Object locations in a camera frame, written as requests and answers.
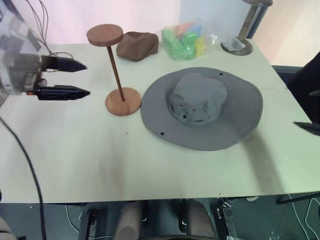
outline hat crown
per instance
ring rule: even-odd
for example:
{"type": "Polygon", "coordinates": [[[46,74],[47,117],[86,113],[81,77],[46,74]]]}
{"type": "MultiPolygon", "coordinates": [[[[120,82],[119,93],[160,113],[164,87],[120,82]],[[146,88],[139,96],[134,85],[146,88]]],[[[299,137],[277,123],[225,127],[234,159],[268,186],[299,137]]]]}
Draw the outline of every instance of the hat crown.
{"type": "Polygon", "coordinates": [[[201,127],[219,117],[227,95],[227,89],[220,81],[200,73],[189,73],[174,87],[168,108],[181,123],[201,127]]]}

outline hat stand base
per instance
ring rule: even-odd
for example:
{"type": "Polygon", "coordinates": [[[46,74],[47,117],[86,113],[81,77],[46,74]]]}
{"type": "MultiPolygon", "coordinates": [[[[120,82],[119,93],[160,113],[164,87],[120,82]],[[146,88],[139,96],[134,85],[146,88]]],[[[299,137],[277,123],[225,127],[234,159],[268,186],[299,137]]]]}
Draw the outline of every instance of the hat stand base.
{"type": "Polygon", "coordinates": [[[251,43],[249,41],[247,41],[246,39],[241,40],[241,42],[245,45],[245,47],[239,51],[229,51],[228,49],[226,49],[226,47],[222,43],[221,43],[221,47],[227,53],[230,53],[233,55],[238,55],[238,56],[244,56],[244,55],[248,55],[248,54],[252,53],[253,47],[252,47],[251,43]]]}
{"type": "Polygon", "coordinates": [[[119,117],[134,114],[141,105],[141,95],[137,90],[123,87],[122,91],[125,101],[122,101],[119,89],[110,92],[105,99],[106,109],[119,117]]]}

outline wooden hat stand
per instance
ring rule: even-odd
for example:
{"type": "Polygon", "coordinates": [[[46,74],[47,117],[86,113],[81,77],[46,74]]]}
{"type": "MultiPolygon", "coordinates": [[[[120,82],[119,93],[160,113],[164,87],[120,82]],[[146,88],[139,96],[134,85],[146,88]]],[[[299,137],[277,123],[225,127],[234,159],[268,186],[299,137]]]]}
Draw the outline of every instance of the wooden hat stand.
{"type": "Polygon", "coordinates": [[[102,24],[91,28],[86,36],[94,46],[106,47],[109,53],[113,73],[118,89],[109,93],[105,99],[106,109],[113,115],[123,117],[135,113],[141,105],[140,93],[130,87],[121,87],[114,55],[111,46],[119,43],[124,37],[121,27],[114,24],[102,24]]]}

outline gray bucket hat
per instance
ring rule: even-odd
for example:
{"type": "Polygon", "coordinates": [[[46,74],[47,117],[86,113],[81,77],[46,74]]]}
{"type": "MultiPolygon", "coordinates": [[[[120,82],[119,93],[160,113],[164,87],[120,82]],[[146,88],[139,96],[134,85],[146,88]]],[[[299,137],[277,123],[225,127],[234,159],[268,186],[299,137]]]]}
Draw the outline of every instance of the gray bucket hat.
{"type": "Polygon", "coordinates": [[[258,126],[262,110],[263,98],[255,85],[208,67],[160,77],[141,103],[148,129],[172,143],[203,151],[242,141],[258,126]]]}

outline white wall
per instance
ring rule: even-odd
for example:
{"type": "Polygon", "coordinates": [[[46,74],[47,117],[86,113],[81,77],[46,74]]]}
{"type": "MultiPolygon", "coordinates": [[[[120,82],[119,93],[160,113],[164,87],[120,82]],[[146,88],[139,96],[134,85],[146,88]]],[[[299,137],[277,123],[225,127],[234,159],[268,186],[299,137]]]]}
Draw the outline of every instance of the white wall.
{"type": "Polygon", "coordinates": [[[253,40],[272,65],[304,66],[320,51],[320,1],[273,0],[253,40]]]}
{"type": "MultiPolygon", "coordinates": [[[[25,21],[37,25],[26,0],[12,0],[25,21]]],[[[38,0],[29,0],[36,11],[38,0]]],[[[51,44],[87,43],[87,31],[113,23],[124,32],[158,32],[180,20],[203,18],[237,35],[249,5],[242,0],[42,0],[49,13],[47,41],[51,44]]]]}

